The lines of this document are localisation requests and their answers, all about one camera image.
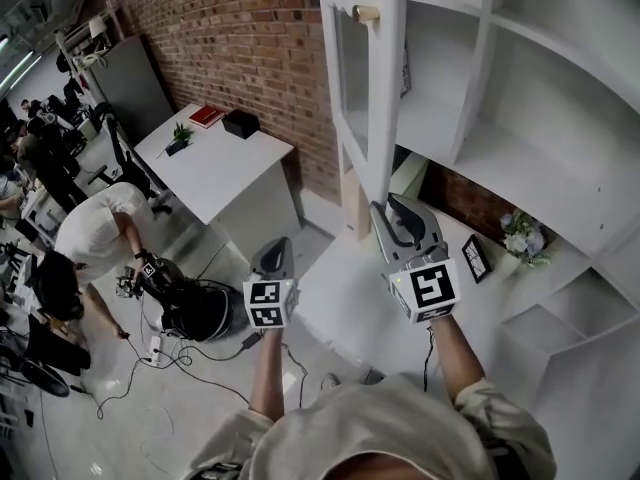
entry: cabinet door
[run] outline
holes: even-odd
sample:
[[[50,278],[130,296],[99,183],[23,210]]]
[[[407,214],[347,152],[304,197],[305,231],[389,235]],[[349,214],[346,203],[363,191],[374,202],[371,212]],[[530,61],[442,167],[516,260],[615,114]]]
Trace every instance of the cabinet door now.
[[[402,85],[406,0],[320,3],[341,169],[353,166],[367,199],[383,202]]]

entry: flower vase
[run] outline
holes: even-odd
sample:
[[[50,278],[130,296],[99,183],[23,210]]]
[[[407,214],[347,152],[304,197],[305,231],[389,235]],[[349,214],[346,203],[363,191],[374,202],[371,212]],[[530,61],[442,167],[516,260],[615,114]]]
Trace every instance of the flower vase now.
[[[511,275],[513,275],[516,270],[518,270],[518,267],[520,267],[520,265],[522,265],[520,259],[507,252],[503,254],[498,261],[498,264],[493,271],[493,275],[498,279],[499,282],[505,281]]]

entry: black box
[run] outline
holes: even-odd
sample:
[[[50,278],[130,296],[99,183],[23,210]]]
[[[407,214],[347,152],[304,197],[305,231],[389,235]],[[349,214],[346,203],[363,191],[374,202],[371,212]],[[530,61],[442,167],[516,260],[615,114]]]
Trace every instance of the black box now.
[[[252,114],[247,114],[242,110],[229,112],[222,118],[224,129],[229,133],[237,135],[241,139],[250,137],[254,132],[260,130],[260,121]]]

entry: beige shirt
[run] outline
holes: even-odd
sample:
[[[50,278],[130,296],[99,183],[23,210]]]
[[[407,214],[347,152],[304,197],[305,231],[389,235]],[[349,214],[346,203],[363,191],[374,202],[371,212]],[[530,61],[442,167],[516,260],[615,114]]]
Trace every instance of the beige shirt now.
[[[363,454],[402,459],[427,479],[555,476],[544,429],[490,383],[469,386],[454,405],[392,376],[375,386],[335,388],[275,424],[242,411],[216,432],[183,478],[320,480]]]
[[[113,217],[118,212],[133,219],[144,245],[153,251],[153,212],[142,192],[130,183],[116,183],[98,192],[67,215],[56,239],[57,252],[83,264],[76,271],[81,288],[133,259],[131,246]]]

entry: red book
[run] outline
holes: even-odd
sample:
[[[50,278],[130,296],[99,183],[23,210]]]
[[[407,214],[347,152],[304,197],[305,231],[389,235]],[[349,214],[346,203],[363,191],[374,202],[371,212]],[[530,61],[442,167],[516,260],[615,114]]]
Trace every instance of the red book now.
[[[200,110],[189,116],[189,121],[203,128],[209,128],[218,119],[224,116],[224,111],[219,108],[205,105]]]

